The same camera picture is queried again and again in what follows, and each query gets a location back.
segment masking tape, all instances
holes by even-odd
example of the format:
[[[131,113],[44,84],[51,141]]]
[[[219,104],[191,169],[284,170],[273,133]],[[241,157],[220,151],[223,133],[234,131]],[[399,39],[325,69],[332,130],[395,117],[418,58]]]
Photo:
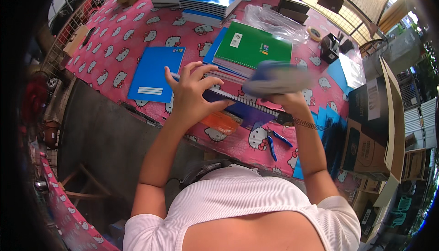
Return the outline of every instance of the masking tape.
[[[322,41],[322,34],[316,28],[309,26],[308,33],[310,34],[311,39],[313,39],[314,41]]]

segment person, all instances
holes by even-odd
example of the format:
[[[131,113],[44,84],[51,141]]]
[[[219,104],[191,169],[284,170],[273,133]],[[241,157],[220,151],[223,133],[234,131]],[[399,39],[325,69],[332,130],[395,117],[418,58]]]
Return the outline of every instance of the person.
[[[165,67],[165,78],[175,93],[173,111],[140,169],[123,250],[357,250],[358,218],[327,172],[317,131],[307,127],[296,127],[307,195],[283,178],[261,177],[232,165],[184,188],[166,213],[164,189],[180,139],[204,117],[233,104],[231,100],[209,103],[202,97],[212,85],[223,84],[219,78],[203,78],[217,69],[191,62],[182,68],[177,82]],[[300,93],[270,100],[313,122]]]

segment another person's hand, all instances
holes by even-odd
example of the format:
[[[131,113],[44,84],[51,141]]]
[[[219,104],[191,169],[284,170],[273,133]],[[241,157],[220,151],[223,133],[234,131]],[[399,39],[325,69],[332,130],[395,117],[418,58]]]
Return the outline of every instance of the another person's hand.
[[[206,77],[203,75],[209,71],[215,71],[218,67],[214,65],[204,65],[201,61],[191,62],[183,67],[180,80],[177,82],[171,75],[169,67],[165,67],[165,78],[174,91],[173,110],[169,118],[178,120],[178,126],[185,131],[201,121],[209,114],[224,110],[229,105],[234,104],[231,100],[218,100],[208,102],[203,98],[203,92],[214,84],[222,85],[224,82],[216,77]]]
[[[306,104],[305,98],[301,92],[292,94],[276,94],[272,95],[269,100],[275,104],[282,105],[283,109],[294,117],[303,116],[310,112],[310,109]]]

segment pliers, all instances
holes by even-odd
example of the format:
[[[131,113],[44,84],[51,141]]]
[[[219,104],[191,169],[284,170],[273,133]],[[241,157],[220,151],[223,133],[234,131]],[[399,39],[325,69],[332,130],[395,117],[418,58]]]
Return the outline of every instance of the pliers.
[[[276,133],[275,131],[273,130],[268,131],[267,139],[268,139],[268,144],[270,145],[271,156],[273,157],[274,161],[277,161],[276,153],[274,152],[274,144],[272,138],[273,135],[290,147],[293,147],[293,144],[291,144],[286,138],[282,137],[280,134]]]

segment ribbed white shirt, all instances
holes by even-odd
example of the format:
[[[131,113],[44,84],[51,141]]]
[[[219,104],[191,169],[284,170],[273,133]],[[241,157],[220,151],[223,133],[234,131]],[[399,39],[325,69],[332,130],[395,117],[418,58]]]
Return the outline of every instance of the ribbed white shirt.
[[[360,225],[341,196],[311,204],[294,184],[231,166],[217,169],[183,189],[168,215],[141,214],[125,224],[124,251],[181,251],[188,227],[211,220],[274,211],[295,211],[314,226],[326,251],[357,250]]]

